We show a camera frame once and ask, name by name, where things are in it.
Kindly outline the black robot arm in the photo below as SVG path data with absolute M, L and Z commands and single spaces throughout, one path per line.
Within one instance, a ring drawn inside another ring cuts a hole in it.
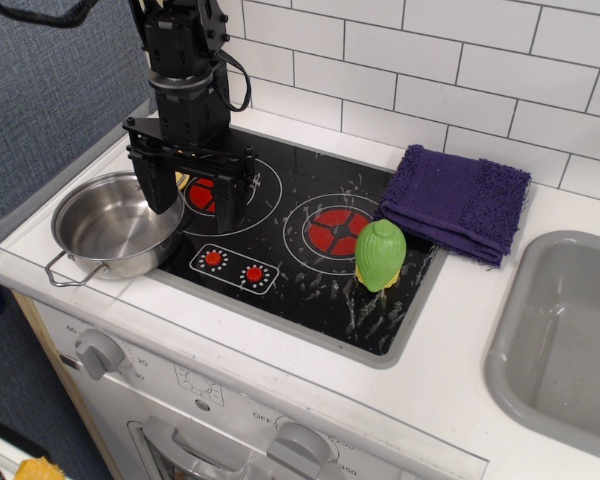
M 148 206 L 166 212 L 179 195 L 176 173 L 212 181 L 219 232 L 243 214 L 255 153 L 230 130 L 227 68 L 239 63 L 223 46 L 228 17 L 215 1 L 134 1 L 134 21 L 149 56 L 155 118 L 124 121 L 129 157 Z

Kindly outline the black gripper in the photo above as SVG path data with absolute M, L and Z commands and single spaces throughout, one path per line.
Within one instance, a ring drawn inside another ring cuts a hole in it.
M 176 201 L 177 171 L 214 181 L 217 228 L 234 228 L 255 175 L 255 153 L 230 133 L 231 113 L 225 74 L 171 79 L 150 76 L 158 106 L 156 118 L 128 118 L 129 157 L 148 203 L 157 214 Z

